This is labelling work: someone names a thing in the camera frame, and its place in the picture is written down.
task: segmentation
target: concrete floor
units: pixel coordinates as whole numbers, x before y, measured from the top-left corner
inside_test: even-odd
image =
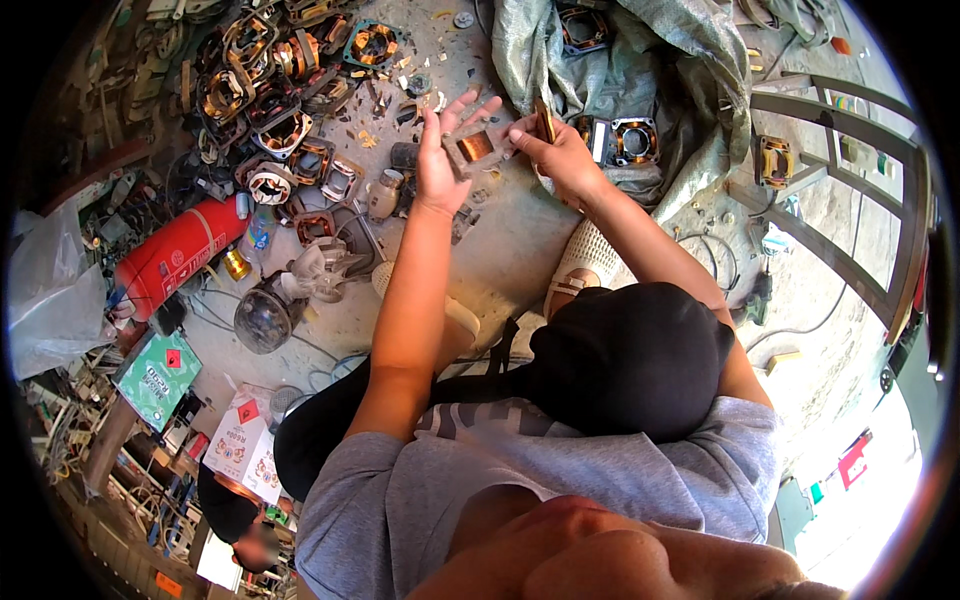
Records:
[[[473,6],[467,0],[459,0],[448,2],[443,8],[454,12],[472,12]],[[431,66],[428,69],[420,67],[420,70],[428,73],[434,85],[449,98],[465,90],[468,82],[484,84],[485,99],[501,92],[489,59],[490,42],[479,27],[474,25],[467,30],[450,31],[450,17],[431,20],[433,11],[412,3],[377,3],[361,10],[359,16],[375,17],[410,31],[417,48],[413,66],[422,65],[426,58],[430,58]],[[849,11],[846,17],[848,21],[852,19]],[[837,25],[838,30],[843,31],[843,21],[838,20]],[[851,29],[848,39],[854,52],[858,52],[862,46],[869,46],[869,58],[844,57],[826,45],[811,51],[793,50],[784,59],[783,68],[827,73],[838,79],[866,83],[902,98],[902,91],[896,87],[896,79],[876,44],[858,23],[853,22]],[[784,32],[762,32],[755,27],[742,27],[741,33],[748,46],[763,50],[768,66],[789,38]],[[446,61],[439,61],[441,52],[446,52]],[[468,79],[470,68],[476,69],[476,72]],[[400,90],[389,82],[374,81],[374,85],[378,91],[392,90],[395,107]],[[358,98],[362,99],[359,107],[356,106]],[[370,100],[363,87],[348,106],[356,108],[351,111],[353,121],[343,125],[336,120],[327,121],[324,133],[337,144],[338,152],[367,169],[366,181],[369,182],[388,166],[394,141],[409,141],[413,131],[409,123],[400,132],[396,131],[391,118],[371,121],[369,117],[358,116],[364,113],[369,115]],[[516,118],[508,108],[501,110],[497,116],[504,124]],[[823,129],[819,127],[767,114],[755,114],[755,120],[759,132],[787,137],[797,150],[826,155],[826,139]],[[374,148],[363,149],[357,141],[348,138],[347,129],[354,133],[365,129],[379,136],[380,142]],[[733,175],[735,180],[752,180],[749,164]],[[566,239],[579,222],[579,215],[540,188],[525,158],[518,157],[504,163],[500,175],[498,179],[485,175],[474,184],[474,189],[486,190],[489,198],[482,204],[473,205],[482,211],[482,217],[473,232],[453,247],[449,294],[480,317],[480,348],[495,342],[506,317],[523,315],[514,354],[529,355],[529,336],[543,324],[540,315],[542,296],[560,260]],[[364,196],[365,193],[361,191],[361,198]],[[859,194],[854,194],[839,182],[823,180],[804,190],[800,198],[804,218],[841,248],[848,250],[853,240]],[[702,232],[707,219],[716,217],[717,225],[711,229],[711,233],[727,240],[737,254],[741,278],[729,298],[730,305],[737,306],[750,292],[754,277],[762,268],[760,259],[751,258],[756,250],[746,232],[748,211],[724,194],[722,188],[707,190],[696,200],[705,215],[697,214],[688,205],[663,226],[670,232],[673,227],[680,227],[683,236]],[[724,225],[721,221],[721,216],[728,211],[735,217],[732,225]],[[394,218],[388,219],[381,227],[373,227],[389,258],[396,256],[403,225],[403,220]],[[864,198],[855,258],[881,283],[889,278],[897,227],[896,220],[891,220],[887,213]],[[684,247],[705,265],[708,264],[707,254],[700,242],[689,240],[684,242]],[[283,230],[276,237],[266,273],[296,257],[299,251],[300,245],[293,231]],[[715,248],[714,251],[720,263],[719,279],[722,282],[729,281],[730,259],[722,250]],[[820,322],[843,286],[839,276],[799,245],[791,254],[772,259],[770,270],[774,274],[775,286],[770,318],[764,328],[746,324],[739,329],[738,336],[745,346],[764,330],[806,327]],[[226,276],[222,275],[221,278],[228,291],[238,296],[254,284],[252,277],[238,284]],[[614,286],[625,285],[632,280],[632,276],[624,270],[617,276]],[[235,300],[220,295],[206,295],[203,302],[228,322],[232,321]],[[312,307],[317,318],[301,324],[296,333],[337,357],[368,351],[379,303],[369,283],[347,284],[344,300],[338,304],[313,300]],[[216,428],[232,397],[229,379],[236,384],[246,381],[269,388],[293,385],[305,392],[319,390],[329,382],[329,377],[311,372],[329,371],[333,366],[332,361],[297,340],[291,340],[273,354],[257,356],[246,350],[231,333],[216,329],[193,315],[187,317],[185,330],[190,345],[204,362],[195,387],[201,397],[209,397],[213,403],[213,409],[199,415],[194,427],[208,434],[212,434]],[[884,333],[884,327],[864,302],[848,290],[832,318],[816,332],[805,336],[775,336],[751,352],[752,361],[761,367],[774,354],[795,350],[804,354],[804,359],[770,378],[758,371],[761,382],[786,424],[788,466],[794,466],[806,448],[822,444],[827,439],[838,439],[837,436],[841,434],[837,433],[836,421],[855,429],[862,417],[860,413],[867,410],[863,407],[872,407],[876,403],[879,398],[877,375],[886,353],[883,347]]]

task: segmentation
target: gas cylinder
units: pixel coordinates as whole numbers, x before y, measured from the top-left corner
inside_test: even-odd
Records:
[[[233,196],[222,203],[207,198],[133,249],[114,269],[117,289],[126,289],[126,298],[135,308],[133,319],[147,321],[246,227],[247,220],[237,218]]]

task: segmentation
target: shoe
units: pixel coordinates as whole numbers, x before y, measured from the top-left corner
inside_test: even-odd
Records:
[[[546,300],[543,301],[543,315],[547,316],[550,310],[550,300],[555,292],[576,296],[587,284],[576,277],[569,276],[577,269],[592,271],[600,279],[601,287],[608,287],[613,276],[620,270],[623,260],[616,253],[600,229],[589,219],[573,231],[570,241],[566,243],[564,257],[560,259],[560,266],[553,274],[550,287],[547,288]]]
[[[390,285],[390,277],[394,274],[394,262],[387,262],[377,265],[371,273],[371,283],[376,294],[383,298],[387,294],[387,286]],[[444,313],[450,319],[460,324],[464,329],[473,335],[476,340],[480,333],[480,320],[468,308],[450,296],[444,297]]]

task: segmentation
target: wooden frame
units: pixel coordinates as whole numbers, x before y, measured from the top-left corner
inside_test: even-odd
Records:
[[[807,100],[778,92],[815,87],[819,100]],[[888,108],[917,122],[913,110],[904,103],[862,85],[803,73],[754,86],[750,108],[809,121],[824,127],[827,133],[828,158],[800,153],[807,168],[798,173],[782,190],[786,197],[830,176],[863,192],[879,206],[900,219],[900,239],[894,259],[890,285],[877,283],[851,256],[803,220],[771,204],[768,192],[759,187],[729,185],[730,196],[750,208],[767,208],[765,216],[777,227],[806,246],[862,298],[887,327],[887,344],[897,341],[910,317],[917,285],[924,265],[926,233],[932,211],[930,170],[926,151],[915,142],[858,114],[834,107],[827,90],[862,98]],[[899,201],[869,181],[844,167],[840,162],[840,136],[844,133],[877,148],[903,164],[903,200]]]

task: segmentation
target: refrigerant box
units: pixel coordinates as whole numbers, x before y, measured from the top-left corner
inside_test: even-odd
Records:
[[[148,330],[113,381],[140,418],[160,432],[201,366],[179,331],[165,338]]]
[[[244,383],[217,426],[204,464],[255,493],[267,504],[280,498],[270,433],[271,390]]]

